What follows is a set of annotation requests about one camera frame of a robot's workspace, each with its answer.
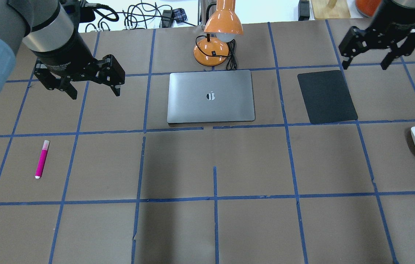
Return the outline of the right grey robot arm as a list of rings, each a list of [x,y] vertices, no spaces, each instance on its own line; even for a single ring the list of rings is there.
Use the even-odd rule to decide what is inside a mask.
[[[380,63],[383,70],[395,59],[411,55],[415,50],[415,0],[382,0],[370,25],[365,30],[350,27],[338,48],[344,70],[353,58],[369,50],[390,50]]]

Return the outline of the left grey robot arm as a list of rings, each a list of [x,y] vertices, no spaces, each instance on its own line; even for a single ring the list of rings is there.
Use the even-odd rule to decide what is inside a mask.
[[[112,11],[85,0],[0,0],[0,92],[25,44],[37,57],[33,74],[46,89],[75,100],[72,82],[91,81],[119,96],[124,69],[113,55],[97,60],[78,33],[79,24],[94,20],[100,9]]]

